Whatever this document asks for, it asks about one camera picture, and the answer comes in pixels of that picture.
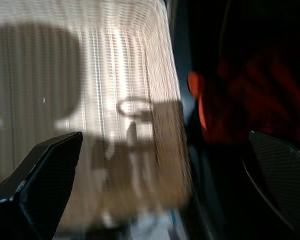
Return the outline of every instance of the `black object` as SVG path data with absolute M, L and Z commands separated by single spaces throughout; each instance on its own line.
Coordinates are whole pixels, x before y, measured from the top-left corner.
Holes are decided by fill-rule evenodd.
M 50 240 L 68 203 L 83 136 L 36 145 L 0 184 L 0 239 Z

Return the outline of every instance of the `woven basket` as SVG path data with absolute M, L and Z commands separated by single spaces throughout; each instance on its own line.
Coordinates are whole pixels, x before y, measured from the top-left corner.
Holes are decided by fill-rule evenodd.
M 34 145 L 74 131 L 83 145 L 60 228 L 111 227 L 185 203 L 163 2 L 0 0 L 0 182 Z

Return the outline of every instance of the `blurry object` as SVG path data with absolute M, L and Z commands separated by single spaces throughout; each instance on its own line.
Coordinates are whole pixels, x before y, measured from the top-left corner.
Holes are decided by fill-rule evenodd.
M 0 185 L 0 238 L 50 240 L 69 200 L 83 136 L 36 145 Z
M 300 45 L 264 47 L 246 63 L 222 59 L 218 76 L 225 90 L 199 73 L 188 76 L 198 99 L 204 139 L 211 144 L 238 144 L 250 130 L 300 141 Z
M 0 179 L 33 144 L 83 133 L 60 231 L 115 226 L 190 194 L 161 0 L 0 0 L 0 121 Z

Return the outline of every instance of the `wicker basket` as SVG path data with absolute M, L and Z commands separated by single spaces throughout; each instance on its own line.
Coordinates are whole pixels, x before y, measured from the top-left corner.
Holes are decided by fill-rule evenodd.
M 60 228 L 111 227 L 187 200 L 163 2 L 0 0 L 0 181 L 34 145 L 74 131 L 83 145 Z

